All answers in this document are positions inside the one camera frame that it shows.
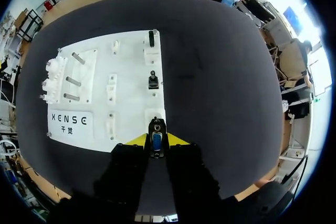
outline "white fixture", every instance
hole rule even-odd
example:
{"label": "white fixture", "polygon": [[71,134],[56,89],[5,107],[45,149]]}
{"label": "white fixture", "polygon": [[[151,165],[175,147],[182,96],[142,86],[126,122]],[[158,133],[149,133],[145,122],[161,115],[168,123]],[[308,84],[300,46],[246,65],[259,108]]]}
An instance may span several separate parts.
{"label": "white fixture", "polygon": [[[165,119],[160,33],[156,29],[83,40],[58,50],[42,83],[51,139],[111,152]],[[159,81],[149,89],[151,71]]]}

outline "black tablecloth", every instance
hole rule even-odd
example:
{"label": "black tablecloth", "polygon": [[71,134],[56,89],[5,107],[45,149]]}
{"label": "black tablecloth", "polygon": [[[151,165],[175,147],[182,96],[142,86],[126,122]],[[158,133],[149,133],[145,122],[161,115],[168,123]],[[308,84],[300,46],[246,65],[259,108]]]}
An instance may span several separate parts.
{"label": "black tablecloth", "polygon": [[[71,194],[92,194],[110,154],[47,137],[47,104],[39,99],[47,60],[57,48],[106,34],[156,28],[161,35],[168,131],[203,150],[225,198],[276,165],[282,135],[274,67],[254,23],[209,0],[103,0],[41,30],[31,45],[17,93],[20,149],[48,181]],[[139,214],[174,212],[165,162],[151,159]]]}

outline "black handle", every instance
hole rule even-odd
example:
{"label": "black handle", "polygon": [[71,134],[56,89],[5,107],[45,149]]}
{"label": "black handle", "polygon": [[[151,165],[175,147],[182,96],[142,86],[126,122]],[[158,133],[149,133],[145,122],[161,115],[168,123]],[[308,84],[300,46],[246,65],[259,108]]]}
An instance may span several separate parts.
{"label": "black handle", "polygon": [[149,45],[150,47],[154,47],[154,33],[153,31],[149,31]]}

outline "xense logo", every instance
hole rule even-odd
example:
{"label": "xense logo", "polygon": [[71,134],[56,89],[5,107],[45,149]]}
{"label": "xense logo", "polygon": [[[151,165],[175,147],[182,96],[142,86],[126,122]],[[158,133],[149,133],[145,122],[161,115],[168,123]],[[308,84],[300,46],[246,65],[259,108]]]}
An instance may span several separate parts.
{"label": "xense logo", "polygon": [[51,120],[58,121],[58,122],[64,122],[64,123],[70,123],[72,124],[77,124],[78,122],[86,125],[86,116],[83,116],[81,118],[77,118],[76,115],[74,116],[68,116],[68,115],[57,115],[56,114],[51,114]]}

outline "red object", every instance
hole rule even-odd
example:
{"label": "red object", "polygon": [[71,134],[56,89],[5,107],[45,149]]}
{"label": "red object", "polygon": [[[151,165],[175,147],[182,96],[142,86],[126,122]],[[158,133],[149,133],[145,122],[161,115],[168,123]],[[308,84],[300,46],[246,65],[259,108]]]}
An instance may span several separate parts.
{"label": "red object", "polygon": [[44,7],[47,10],[51,10],[53,8],[53,5],[51,4],[51,2],[49,0],[47,0],[47,1],[44,2]]}

